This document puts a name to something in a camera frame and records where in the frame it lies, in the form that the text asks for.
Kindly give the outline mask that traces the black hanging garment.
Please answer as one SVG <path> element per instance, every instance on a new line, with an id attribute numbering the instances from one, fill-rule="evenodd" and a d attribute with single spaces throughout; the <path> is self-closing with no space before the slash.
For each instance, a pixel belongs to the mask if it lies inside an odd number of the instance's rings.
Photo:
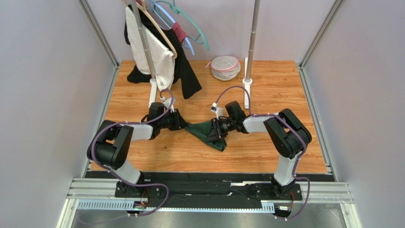
<path id="1" fill-rule="evenodd" d="M 189 99 L 202 89 L 189 61 L 186 58 L 182 44 L 178 41 L 172 29 L 164 30 L 164 33 L 174 46 L 178 57 L 175 59 L 174 82 L 181 80 L 182 94 L 184 99 Z M 131 83 L 149 83 L 151 75 L 142 75 L 135 65 L 133 71 L 127 76 Z"/>

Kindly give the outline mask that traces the left metal rack pole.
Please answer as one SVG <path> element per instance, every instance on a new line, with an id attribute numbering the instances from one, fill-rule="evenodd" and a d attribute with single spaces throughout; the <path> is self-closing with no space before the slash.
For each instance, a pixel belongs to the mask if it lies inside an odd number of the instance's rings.
<path id="1" fill-rule="evenodd" d="M 150 75 L 151 75 L 151 83 L 156 84 L 156 78 L 155 78 L 155 70 L 154 70 L 154 65 L 153 65 L 153 60 L 152 57 L 150 56 L 150 49 L 147 43 L 147 33 L 145 29 L 143 28 L 143 24 L 141 22 L 140 14 L 139 14 L 139 8 L 138 8 L 138 2 L 137 0 L 131 0 L 131 4 L 133 6 L 133 13 L 135 16 L 135 21 L 137 24 L 137 29 L 140 34 L 140 39 L 143 45 L 144 53 L 145 53 L 145 58 L 148 63 Z"/>

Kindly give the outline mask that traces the aluminium frame rail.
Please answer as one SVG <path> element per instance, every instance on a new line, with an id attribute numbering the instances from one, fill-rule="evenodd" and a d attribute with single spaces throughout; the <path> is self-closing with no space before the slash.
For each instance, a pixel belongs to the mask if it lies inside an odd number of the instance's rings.
<path id="1" fill-rule="evenodd" d="M 129 211 L 135 211 L 140 198 L 116 197 L 118 192 L 114 179 L 81 179 L 72 181 L 64 208 L 57 226 L 71 228 L 76 219 L 85 212 L 100 218 L 108 218 L 105 227 L 116 223 L 119 227 L 135 225 L 138 228 L 151 226 L 186 227 L 188 223 L 207 227 L 241 228 L 359 228 L 360 220 L 348 186 L 343 182 L 314 182 L 302 184 L 300 193 L 308 199 L 293 202 L 294 219 L 274 216 L 278 200 L 248 199 L 235 194 L 192 195 L 170 197 L 151 217 L 125 221 Z"/>

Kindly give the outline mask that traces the left white rack foot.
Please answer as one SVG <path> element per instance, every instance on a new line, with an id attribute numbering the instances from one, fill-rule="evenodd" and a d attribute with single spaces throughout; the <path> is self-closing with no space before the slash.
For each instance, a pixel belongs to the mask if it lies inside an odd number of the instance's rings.
<path id="1" fill-rule="evenodd" d="M 149 102 L 148 102 L 148 107 L 152 105 L 156 101 L 156 96 L 157 96 L 157 81 L 154 78 L 150 79 L 150 85 L 151 85 L 151 91 L 149 95 Z"/>

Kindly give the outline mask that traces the dark green cloth napkin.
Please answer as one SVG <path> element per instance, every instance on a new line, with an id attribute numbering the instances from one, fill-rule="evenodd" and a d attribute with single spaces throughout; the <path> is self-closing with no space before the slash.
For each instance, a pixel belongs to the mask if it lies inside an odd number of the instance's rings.
<path id="1" fill-rule="evenodd" d="M 189 123 L 189 126 L 185 127 L 185 130 L 201 140 L 204 144 L 222 152 L 225 150 L 227 143 L 224 139 L 215 142 L 206 142 L 206 138 L 211 131 L 211 121 L 200 123 Z"/>

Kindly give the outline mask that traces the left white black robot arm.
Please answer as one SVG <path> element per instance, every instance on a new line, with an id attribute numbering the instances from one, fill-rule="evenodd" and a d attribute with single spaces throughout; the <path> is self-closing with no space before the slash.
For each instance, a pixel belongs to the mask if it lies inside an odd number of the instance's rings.
<path id="1" fill-rule="evenodd" d="M 130 186 L 143 185 L 143 173 L 127 160 L 131 142 L 153 140 L 162 129 L 177 131 L 188 126 L 178 109 L 154 102 L 141 122 L 128 124 L 104 120 L 88 147 L 87 158 Z"/>

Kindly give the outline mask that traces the white mesh laundry bag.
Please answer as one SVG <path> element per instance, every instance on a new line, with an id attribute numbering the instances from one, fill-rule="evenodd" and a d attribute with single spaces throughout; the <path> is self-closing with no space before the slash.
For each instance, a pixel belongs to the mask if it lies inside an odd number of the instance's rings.
<path id="1" fill-rule="evenodd" d="M 229 81 L 235 78 L 241 70 L 238 58 L 234 56 L 219 56 L 210 61 L 205 68 L 209 68 L 214 78 Z"/>

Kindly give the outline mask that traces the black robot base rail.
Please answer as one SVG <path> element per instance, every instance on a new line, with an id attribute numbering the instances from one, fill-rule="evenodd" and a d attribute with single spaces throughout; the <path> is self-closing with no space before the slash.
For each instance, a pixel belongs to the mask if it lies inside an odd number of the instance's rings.
<path id="1" fill-rule="evenodd" d="M 89 171 L 85 178 L 112 180 L 117 198 L 135 199 L 136 206 L 203 209 L 258 209 L 262 200 L 303 200 L 307 182 L 288 190 L 275 187 L 271 173 L 144 172 L 141 187 L 120 183 L 106 171 Z"/>

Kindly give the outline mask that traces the teal plastic hanger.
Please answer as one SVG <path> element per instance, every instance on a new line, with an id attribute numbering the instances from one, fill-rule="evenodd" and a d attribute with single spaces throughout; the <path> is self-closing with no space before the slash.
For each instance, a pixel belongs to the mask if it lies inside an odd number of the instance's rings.
<path id="1" fill-rule="evenodd" d="M 196 44 L 203 45 L 207 51 L 211 50 L 209 42 L 202 29 L 186 12 L 177 6 L 175 0 L 156 0 L 155 2 L 151 3 L 151 6 L 153 12 L 160 17 L 168 28 L 172 28 L 173 25 L 177 23 L 179 27 L 186 33 L 186 37 L 183 39 L 183 41 L 181 41 L 181 43 L 185 41 L 185 48 L 191 50 L 193 55 L 195 55 L 195 51 L 191 45 L 191 41 L 195 42 Z M 193 36 L 187 33 L 185 29 L 181 27 L 180 22 L 175 20 L 173 14 L 183 16 L 187 22 L 193 26 L 197 34 Z"/>

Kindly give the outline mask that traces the dark red hanging cloth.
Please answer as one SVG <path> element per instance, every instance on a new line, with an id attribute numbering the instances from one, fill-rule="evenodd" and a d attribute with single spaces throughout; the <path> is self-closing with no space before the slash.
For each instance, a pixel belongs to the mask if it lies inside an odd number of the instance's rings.
<path id="1" fill-rule="evenodd" d="M 181 28 L 180 24 L 178 22 L 175 22 L 172 26 L 172 30 L 174 31 L 178 41 L 182 44 L 187 38 L 187 34 Z"/>

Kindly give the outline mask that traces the blue plastic hanger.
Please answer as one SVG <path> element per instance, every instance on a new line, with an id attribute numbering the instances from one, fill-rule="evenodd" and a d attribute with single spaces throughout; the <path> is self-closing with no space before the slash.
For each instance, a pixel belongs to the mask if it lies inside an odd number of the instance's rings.
<path id="1" fill-rule="evenodd" d="M 174 20 L 170 13 L 168 13 L 156 0 L 151 0 L 151 6 L 153 12 L 159 14 L 159 17 L 167 27 L 170 27 L 178 41 L 182 44 L 182 46 L 186 49 L 189 49 L 193 56 L 195 56 L 194 48 L 184 30 L 181 28 L 180 24 Z"/>

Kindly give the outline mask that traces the right metal rack pole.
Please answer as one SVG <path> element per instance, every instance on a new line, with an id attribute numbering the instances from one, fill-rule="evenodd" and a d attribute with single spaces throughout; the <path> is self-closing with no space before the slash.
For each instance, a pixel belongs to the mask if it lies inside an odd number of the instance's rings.
<path id="1" fill-rule="evenodd" d="M 254 10 L 253 10 L 253 19 L 251 25 L 251 35 L 250 35 L 250 44 L 248 50 L 248 56 L 245 62 L 245 81 L 251 82 L 251 68 L 253 62 L 253 53 L 254 53 L 254 46 L 255 46 L 255 38 L 256 38 L 256 31 L 257 31 L 257 24 L 258 24 L 258 16 L 259 16 L 259 8 L 260 8 L 260 0 L 255 0 L 254 2 Z"/>

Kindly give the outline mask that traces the right white rack foot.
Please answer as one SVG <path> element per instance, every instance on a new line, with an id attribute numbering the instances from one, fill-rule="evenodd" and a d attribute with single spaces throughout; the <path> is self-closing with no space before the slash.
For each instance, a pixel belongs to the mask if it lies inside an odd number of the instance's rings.
<path id="1" fill-rule="evenodd" d="M 244 87 L 245 94 L 244 94 L 244 108 L 249 109 L 251 104 L 250 102 L 250 95 L 251 95 L 251 85 L 252 85 L 252 78 L 251 78 L 251 66 L 252 60 L 249 57 L 244 59 L 244 78 L 242 80 L 242 85 Z"/>

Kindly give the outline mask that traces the wooden clothes hanger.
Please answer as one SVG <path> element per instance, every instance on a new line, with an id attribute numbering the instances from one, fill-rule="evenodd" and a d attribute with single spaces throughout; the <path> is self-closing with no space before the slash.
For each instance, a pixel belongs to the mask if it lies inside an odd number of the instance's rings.
<path id="1" fill-rule="evenodd" d="M 170 40 L 168 39 L 168 37 L 166 36 L 166 34 L 164 33 L 164 31 L 162 30 L 162 28 L 160 27 L 160 25 L 155 21 L 155 19 L 151 16 L 151 14 L 148 12 L 148 10 L 146 9 L 146 3 L 144 0 L 132 0 L 131 4 L 133 6 L 134 9 L 134 13 L 138 12 L 139 10 L 141 10 L 148 18 L 149 20 L 153 23 L 154 27 L 159 31 L 159 33 L 162 35 L 162 37 L 164 38 L 164 40 L 166 41 L 166 43 L 168 44 L 169 48 L 171 49 L 171 51 L 173 52 L 173 58 L 176 59 L 178 57 L 178 54 L 174 48 L 174 46 L 172 45 L 172 43 L 170 42 Z"/>

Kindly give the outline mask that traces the white rack foot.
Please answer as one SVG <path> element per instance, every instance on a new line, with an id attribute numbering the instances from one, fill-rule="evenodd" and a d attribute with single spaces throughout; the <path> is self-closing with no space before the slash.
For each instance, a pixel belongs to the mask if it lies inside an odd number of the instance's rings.
<path id="1" fill-rule="evenodd" d="M 250 95 L 251 95 L 251 85 L 252 85 L 252 78 L 251 78 L 251 66 L 252 60 L 249 57 L 244 59 L 244 78 L 242 80 L 242 85 L 244 87 L 245 94 L 244 94 L 244 108 L 249 109 L 251 104 L 250 102 Z"/>
<path id="2" fill-rule="evenodd" d="M 148 107 L 152 105 L 156 101 L 156 96 L 157 96 L 157 81 L 154 78 L 150 79 L 150 85 L 151 85 L 151 91 L 149 95 L 149 102 L 148 102 Z"/>

